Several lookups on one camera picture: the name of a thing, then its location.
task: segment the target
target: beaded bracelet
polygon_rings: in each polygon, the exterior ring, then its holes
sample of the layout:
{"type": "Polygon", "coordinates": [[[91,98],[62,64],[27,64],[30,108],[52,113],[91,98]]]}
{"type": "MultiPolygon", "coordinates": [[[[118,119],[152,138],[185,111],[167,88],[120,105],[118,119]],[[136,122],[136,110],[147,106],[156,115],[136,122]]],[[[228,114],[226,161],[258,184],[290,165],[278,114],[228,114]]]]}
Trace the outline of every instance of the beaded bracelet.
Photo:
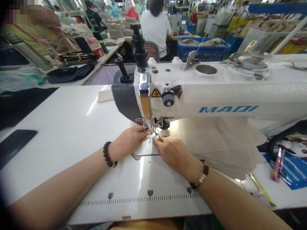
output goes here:
{"type": "Polygon", "coordinates": [[[115,167],[117,165],[117,161],[116,162],[112,162],[110,157],[109,157],[109,153],[108,153],[108,148],[109,148],[109,144],[111,144],[112,142],[106,142],[104,147],[103,147],[103,156],[105,157],[105,161],[107,163],[107,165],[109,167],[115,167]]]}
{"type": "Polygon", "coordinates": [[[191,188],[192,189],[197,189],[197,186],[199,186],[204,179],[206,178],[206,176],[209,173],[209,166],[208,163],[205,160],[200,160],[202,163],[204,163],[204,170],[203,170],[203,174],[201,175],[200,179],[198,180],[198,182],[196,184],[190,182],[191,188]]]}

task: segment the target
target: plastic chair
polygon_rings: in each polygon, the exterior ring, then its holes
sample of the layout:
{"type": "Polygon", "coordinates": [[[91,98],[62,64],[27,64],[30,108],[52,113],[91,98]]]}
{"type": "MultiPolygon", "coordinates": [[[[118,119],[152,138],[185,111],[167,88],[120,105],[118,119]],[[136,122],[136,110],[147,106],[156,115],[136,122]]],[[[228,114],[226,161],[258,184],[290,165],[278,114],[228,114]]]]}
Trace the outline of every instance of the plastic chair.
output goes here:
{"type": "MultiPolygon", "coordinates": [[[[129,43],[131,48],[134,49],[134,44],[132,43],[132,40],[130,40],[129,43]]],[[[144,48],[147,51],[147,60],[149,60],[149,58],[154,58],[156,62],[160,61],[159,48],[155,42],[145,41],[144,48]]]]}

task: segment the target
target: black hair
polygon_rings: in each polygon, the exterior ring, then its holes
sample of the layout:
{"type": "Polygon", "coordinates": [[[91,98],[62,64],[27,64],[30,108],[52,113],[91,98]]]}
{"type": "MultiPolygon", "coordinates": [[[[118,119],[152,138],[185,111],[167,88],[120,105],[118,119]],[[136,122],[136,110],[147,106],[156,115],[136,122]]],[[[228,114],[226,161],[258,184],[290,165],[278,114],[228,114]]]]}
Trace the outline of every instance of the black hair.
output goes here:
{"type": "Polygon", "coordinates": [[[90,0],[85,0],[84,2],[85,2],[85,5],[86,5],[86,8],[92,8],[94,6],[92,1],[90,1],[90,0]]]}
{"type": "Polygon", "coordinates": [[[153,16],[157,17],[164,6],[164,0],[150,0],[149,10],[153,16]]]}
{"type": "Polygon", "coordinates": [[[53,6],[56,11],[60,11],[60,8],[57,5],[53,6]]]}

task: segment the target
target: white t-shirt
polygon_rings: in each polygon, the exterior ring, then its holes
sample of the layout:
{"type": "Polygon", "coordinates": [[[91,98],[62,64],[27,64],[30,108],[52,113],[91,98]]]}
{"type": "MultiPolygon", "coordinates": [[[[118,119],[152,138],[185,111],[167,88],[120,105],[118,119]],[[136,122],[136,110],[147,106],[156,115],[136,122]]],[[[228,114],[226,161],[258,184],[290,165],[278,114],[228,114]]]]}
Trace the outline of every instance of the white t-shirt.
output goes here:
{"type": "Polygon", "coordinates": [[[142,14],[140,22],[144,39],[156,43],[160,58],[165,57],[167,55],[166,36],[172,32],[167,15],[160,13],[154,17],[150,11],[147,11],[142,14]]]}

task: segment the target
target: maqi logo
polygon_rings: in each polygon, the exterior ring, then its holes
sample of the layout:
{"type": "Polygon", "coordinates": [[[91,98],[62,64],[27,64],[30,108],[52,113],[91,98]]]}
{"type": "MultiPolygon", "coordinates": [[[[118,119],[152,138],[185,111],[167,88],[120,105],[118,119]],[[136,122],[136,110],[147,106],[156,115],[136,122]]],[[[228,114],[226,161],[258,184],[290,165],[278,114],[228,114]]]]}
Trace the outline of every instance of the maqi logo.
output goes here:
{"type": "Polygon", "coordinates": [[[202,112],[251,112],[257,109],[258,107],[259,106],[251,106],[251,105],[234,107],[235,109],[233,109],[233,106],[225,106],[221,109],[218,109],[218,106],[212,107],[211,109],[209,109],[208,107],[202,107],[199,110],[199,113],[202,113],[202,112]]]}

